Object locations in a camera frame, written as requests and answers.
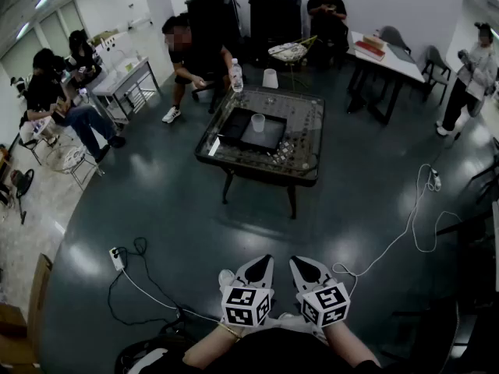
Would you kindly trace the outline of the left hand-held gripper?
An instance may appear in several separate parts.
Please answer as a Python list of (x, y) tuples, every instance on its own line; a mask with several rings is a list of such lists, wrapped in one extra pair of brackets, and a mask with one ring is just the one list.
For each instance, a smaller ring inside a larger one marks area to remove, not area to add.
[(231, 285), (221, 288), (223, 321), (229, 326), (256, 327), (271, 310), (274, 258), (257, 257), (235, 272)]

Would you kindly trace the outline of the person's left forearm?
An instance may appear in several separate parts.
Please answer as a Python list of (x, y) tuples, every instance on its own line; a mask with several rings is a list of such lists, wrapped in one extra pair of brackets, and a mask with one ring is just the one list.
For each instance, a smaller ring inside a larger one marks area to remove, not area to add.
[(182, 361), (191, 367), (205, 369), (241, 340), (243, 331), (239, 326), (218, 323), (206, 337), (185, 352)]

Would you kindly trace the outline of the person's right forearm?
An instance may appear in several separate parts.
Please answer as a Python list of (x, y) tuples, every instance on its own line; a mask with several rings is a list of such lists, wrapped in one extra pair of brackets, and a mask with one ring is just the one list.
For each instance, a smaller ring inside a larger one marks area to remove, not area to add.
[(324, 336), (331, 349), (356, 368), (364, 362), (381, 367), (374, 353), (345, 325), (343, 321), (332, 323), (323, 328)]

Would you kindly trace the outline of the person's khaki trousers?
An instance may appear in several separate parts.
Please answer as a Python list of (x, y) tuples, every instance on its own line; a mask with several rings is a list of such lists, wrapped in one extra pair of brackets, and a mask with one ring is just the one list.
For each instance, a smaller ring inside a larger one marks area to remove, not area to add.
[(320, 340), (323, 344), (327, 344), (327, 338), (325, 337), (323, 330), (319, 329), (310, 321), (306, 321), (303, 316), (295, 316), (293, 319), (284, 320), (268, 317), (265, 319), (264, 324), (268, 325), (270, 328), (282, 328), (300, 333), (308, 333)]

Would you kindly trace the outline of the person's black shirt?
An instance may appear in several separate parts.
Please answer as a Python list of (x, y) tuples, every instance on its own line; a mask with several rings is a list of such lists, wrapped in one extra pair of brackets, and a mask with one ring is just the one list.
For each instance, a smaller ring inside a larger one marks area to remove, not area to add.
[(371, 362), (353, 368), (313, 335), (270, 328), (242, 335), (227, 353), (205, 369), (185, 364), (179, 371), (189, 374), (384, 374)]

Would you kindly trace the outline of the black chair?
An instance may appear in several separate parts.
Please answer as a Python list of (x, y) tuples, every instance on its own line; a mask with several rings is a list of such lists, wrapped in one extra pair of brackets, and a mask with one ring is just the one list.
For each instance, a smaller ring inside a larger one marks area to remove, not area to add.
[(394, 311), (398, 335), (412, 335), (413, 339), (401, 342), (409, 347), (407, 357), (381, 350), (392, 360), (386, 368), (388, 374), (443, 374), (451, 357), (460, 324), (458, 300), (448, 296), (433, 300), (427, 309), (420, 311)]

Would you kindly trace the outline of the black tray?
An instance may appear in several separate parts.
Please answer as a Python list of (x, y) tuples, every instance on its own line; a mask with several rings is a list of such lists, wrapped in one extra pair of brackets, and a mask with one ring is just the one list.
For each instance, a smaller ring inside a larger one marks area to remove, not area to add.
[(263, 132), (254, 132), (251, 121), (244, 132), (241, 144), (255, 147), (258, 150), (275, 152), (285, 134), (287, 120), (284, 118), (264, 115), (265, 125)]

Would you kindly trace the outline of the black flat box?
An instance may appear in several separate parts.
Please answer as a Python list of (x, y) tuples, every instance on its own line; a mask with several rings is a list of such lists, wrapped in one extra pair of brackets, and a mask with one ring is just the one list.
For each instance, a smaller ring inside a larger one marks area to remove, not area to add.
[(254, 114), (254, 111), (245, 108), (234, 108), (218, 132), (220, 141), (229, 145), (240, 143)]

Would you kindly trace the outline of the clear water bottle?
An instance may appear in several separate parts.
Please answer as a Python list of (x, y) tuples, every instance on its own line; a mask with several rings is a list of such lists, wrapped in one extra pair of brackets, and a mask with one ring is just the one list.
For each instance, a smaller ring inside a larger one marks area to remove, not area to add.
[(243, 73), (237, 58), (232, 59), (232, 67), (230, 68), (229, 74), (233, 91), (235, 93), (241, 93), (244, 87)]

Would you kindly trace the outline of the wooden board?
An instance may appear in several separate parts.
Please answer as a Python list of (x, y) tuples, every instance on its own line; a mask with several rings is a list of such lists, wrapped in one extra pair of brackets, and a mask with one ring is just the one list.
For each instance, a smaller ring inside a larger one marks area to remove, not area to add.
[(38, 256), (36, 269), (30, 291), (28, 306), (27, 338), (35, 357), (32, 365), (39, 366), (41, 344), (41, 322), (44, 311), (44, 300), (51, 275), (52, 262), (43, 253)]

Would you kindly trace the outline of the gold chair with patterned cushion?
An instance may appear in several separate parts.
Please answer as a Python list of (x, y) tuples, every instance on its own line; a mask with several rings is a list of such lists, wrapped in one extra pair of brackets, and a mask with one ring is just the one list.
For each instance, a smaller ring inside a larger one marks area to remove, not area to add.
[(295, 76), (295, 68), (301, 69), (307, 65), (307, 55), (316, 39), (317, 35), (314, 35), (312, 37), (274, 46), (267, 51), (270, 58), (284, 63), (289, 69), (289, 75), (286, 75), (286, 77), (292, 81), (293, 90), (296, 90), (296, 84), (303, 86), (305, 89), (309, 88), (307, 83)]

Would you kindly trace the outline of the grey chair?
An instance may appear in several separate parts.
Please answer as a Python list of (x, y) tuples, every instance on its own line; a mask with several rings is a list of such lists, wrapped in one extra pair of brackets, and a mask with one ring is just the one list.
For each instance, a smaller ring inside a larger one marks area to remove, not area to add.
[(426, 101), (430, 96), (433, 88), (437, 84), (439, 84), (443, 87), (443, 91), (439, 101), (439, 105), (442, 105), (448, 89), (451, 77), (451, 69), (448, 66), (447, 62), (442, 58), (438, 49), (433, 45), (430, 45), (426, 49), (426, 64), (424, 66), (422, 75), (425, 79), (423, 88), (423, 100)]
[(383, 26), (379, 30), (379, 38), (389, 44), (402, 48), (409, 55), (412, 53), (410, 47), (402, 39), (402, 35), (393, 26)]

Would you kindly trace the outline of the cardboard box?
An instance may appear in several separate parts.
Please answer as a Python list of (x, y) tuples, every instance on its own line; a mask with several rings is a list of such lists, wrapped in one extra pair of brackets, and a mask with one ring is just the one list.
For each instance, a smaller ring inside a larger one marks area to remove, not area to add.
[(31, 362), (27, 324), (20, 309), (0, 303), (0, 362), (20, 365)]

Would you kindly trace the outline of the black cabinet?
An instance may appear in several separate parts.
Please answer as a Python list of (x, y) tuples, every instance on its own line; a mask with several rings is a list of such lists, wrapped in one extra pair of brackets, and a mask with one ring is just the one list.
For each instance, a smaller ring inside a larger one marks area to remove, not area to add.
[(195, 49), (203, 60), (230, 69), (243, 44), (237, 0), (188, 0), (186, 5)]
[(250, 38), (261, 61), (269, 48), (302, 37), (302, 0), (249, 0)]

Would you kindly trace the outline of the white cabinet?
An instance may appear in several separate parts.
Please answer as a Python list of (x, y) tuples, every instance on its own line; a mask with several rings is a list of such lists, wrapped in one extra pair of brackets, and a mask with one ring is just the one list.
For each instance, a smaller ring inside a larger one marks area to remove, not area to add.
[(122, 54), (126, 57), (136, 57), (137, 54), (146, 56), (150, 49), (148, 45), (152, 30), (153, 25), (150, 21), (135, 23), (134, 26), (123, 32), (115, 31), (106, 38), (101, 37), (95, 52), (102, 59), (107, 58), (115, 49), (122, 51), (119, 53), (119, 57), (122, 57)]

